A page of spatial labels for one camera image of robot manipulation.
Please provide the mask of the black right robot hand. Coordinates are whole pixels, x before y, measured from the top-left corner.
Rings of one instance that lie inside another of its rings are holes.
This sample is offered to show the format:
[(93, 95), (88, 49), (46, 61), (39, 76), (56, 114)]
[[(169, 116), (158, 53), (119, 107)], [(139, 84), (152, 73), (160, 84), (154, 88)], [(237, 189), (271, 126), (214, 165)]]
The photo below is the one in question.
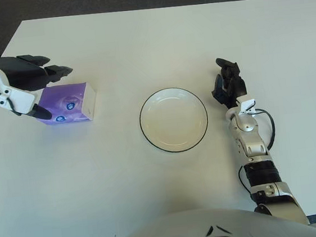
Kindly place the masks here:
[(235, 115), (254, 113), (255, 99), (247, 94), (238, 64), (221, 58), (216, 59), (216, 64), (221, 71), (215, 78), (212, 96), (228, 108), (226, 119), (232, 120)]

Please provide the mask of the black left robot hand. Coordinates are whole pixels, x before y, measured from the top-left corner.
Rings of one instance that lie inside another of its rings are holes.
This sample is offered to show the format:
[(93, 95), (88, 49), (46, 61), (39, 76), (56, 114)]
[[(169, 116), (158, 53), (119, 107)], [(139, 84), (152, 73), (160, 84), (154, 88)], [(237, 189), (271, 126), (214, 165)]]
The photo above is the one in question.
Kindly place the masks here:
[(67, 66), (44, 66), (44, 56), (0, 57), (0, 107), (16, 115), (50, 120), (52, 114), (35, 103), (34, 91), (44, 89), (49, 82), (58, 82), (69, 75)]

